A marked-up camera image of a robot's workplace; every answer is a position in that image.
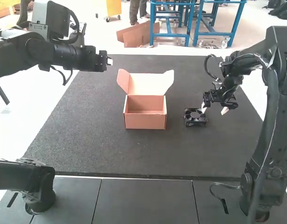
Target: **jeans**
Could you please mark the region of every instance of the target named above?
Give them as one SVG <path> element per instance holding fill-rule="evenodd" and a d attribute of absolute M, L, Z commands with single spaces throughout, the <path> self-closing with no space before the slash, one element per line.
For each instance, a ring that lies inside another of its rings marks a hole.
<path fill-rule="evenodd" d="M 140 17 L 144 17 L 147 14 L 147 0 L 130 0 L 129 19 L 131 24 L 137 22 L 138 9 Z"/>

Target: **shoe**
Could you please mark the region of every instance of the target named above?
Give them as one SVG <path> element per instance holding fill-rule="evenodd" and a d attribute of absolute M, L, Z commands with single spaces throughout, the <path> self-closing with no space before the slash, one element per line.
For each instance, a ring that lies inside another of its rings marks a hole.
<path fill-rule="evenodd" d="M 139 22 L 135 22 L 135 23 L 130 23 L 132 26 L 135 26 L 135 25 L 138 25 L 139 24 Z"/>
<path fill-rule="evenodd" d="M 146 13 L 146 15 L 141 16 L 140 18 L 141 19 L 149 19 L 150 17 L 151 17 L 150 14 Z"/>

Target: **box flap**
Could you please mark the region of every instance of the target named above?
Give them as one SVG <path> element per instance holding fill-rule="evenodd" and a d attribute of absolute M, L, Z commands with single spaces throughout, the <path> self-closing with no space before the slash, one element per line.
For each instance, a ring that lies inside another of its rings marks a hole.
<path fill-rule="evenodd" d="M 150 25 L 150 22 L 144 22 L 144 23 L 138 24 L 136 26 L 131 26 L 131 27 L 128 27 L 126 29 L 119 30 L 119 31 L 116 32 L 117 40 L 119 42 L 123 42 L 124 43 L 124 38 L 123 38 L 123 34 L 124 33 L 130 32 L 130 31 L 133 31 L 133 30 L 136 30 L 136 29 L 139 29 L 139 28 L 143 28 L 143 27 L 149 26 L 149 25 Z"/>
<path fill-rule="evenodd" d="M 162 96 L 173 84 L 174 70 L 166 71 L 164 74 L 130 74 L 124 69 L 119 69 L 116 81 L 128 95 Z"/>
<path fill-rule="evenodd" d="M 155 34 L 160 32 L 160 21 L 155 22 L 153 25 L 153 31 Z M 139 27 L 137 29 L 123 33 L 124 47 L 136 48 L 142 45 L 150 43 L 150 22 L 146 26 Z"/>

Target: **blue metal frame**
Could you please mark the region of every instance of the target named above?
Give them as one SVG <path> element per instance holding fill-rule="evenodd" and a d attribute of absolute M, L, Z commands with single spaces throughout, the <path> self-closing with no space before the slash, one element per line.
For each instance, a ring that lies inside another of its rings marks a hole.
<path fill-rule="evenodd" d="M 200 0 L 199 11 L 197 14 L 197 23 L 196 23 L 196 27 L 195 27 L 195 31 L 194 31 L 193 46 L 194 47 L 197 46 L 199 35 L 205 35 L 205 36 L 228 36 L 228 37 L 230 37 L 230 40 L 228 41 L 227 46 L 231 47 L 233 39 L 234 39 L 236 31 L 237 31 L 237 27 L 238 27 L 242 12 L 243 12 L 244 5 L 246 2 L 247 2 L 247 0 L 228 1 L 227 2 L 228 4 L 233 4 L 233 3 L 239 4 L 237 15 L 236 15 L 235 21 L 234 21 L 233 26 L 232 26 L 232 31 L 230 33 L 227 33 L 227 32 L 216 32 L 213 28 L 213 26 L 215 24 L 215 20 L 216 20 L 218 6 L 219 6 L 219 4 L 225 3 L 225 1 L 223 1 L 223 0 Z M 208 22 L 205 19 L 206 16 L 204 16 L 204 14 L 202 13 L 204 3 L 214 3 L 211 16 L 209 16 L 212 19 L 211 22 Z M 204 23 L 204 25 L 207 27 L 209 32 L 200 32 L 199 31 L 200 22 Z"/>
<path fill-rule="evenodd" d="M 188 19 L 188 29 L 186 34 L 173 34 L 171 32 L 171 24 L 170 19 L 178 19 L 179 24 L 178 27 L 182 27 L 183 23 L 183 11 L 184 6 L 186 8 L 194 8 L 195 0 L 174 0 L 174 2 L 165 2 L 165 1 L 156 1 L 151 0 L 151 12 L 150 12 L 150 45 L 154 45 L 154 37 L 181 37 L 185 38 L 185 46 L 189 46 L 189 39 L 190 39 L 190 32 L 191 32 L 191 26 L 192 26 L 192 19 L 193 19 L 193 10 L 190 10 L 190 14 Z M 164 6 L 165 11 L 156 11 L 156 6 Z M 168 9 L 168 6 L 173 6 L 173 11 Z M 158 13 L 163 14 L 175 14 L 175 16 L 161 16 L 157 15 Z M 166 20 L 166 27 L 167 27 L 167 33 L 166 34 L 154 34 L 153 32 L 153 25 L 156 21 L 156 18 L 165 19 Z"/>

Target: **person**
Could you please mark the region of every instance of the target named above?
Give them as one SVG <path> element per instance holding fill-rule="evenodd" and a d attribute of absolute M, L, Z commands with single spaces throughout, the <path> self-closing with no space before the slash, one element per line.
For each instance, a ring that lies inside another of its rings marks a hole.
<path fill-rule="evenodd" d="M 130 0 L 129 19 L 132 26 L 139 24 L 137 21 L 138 9 L 141 19 L 150 18 L 147 13 L 147 0 Z"/>

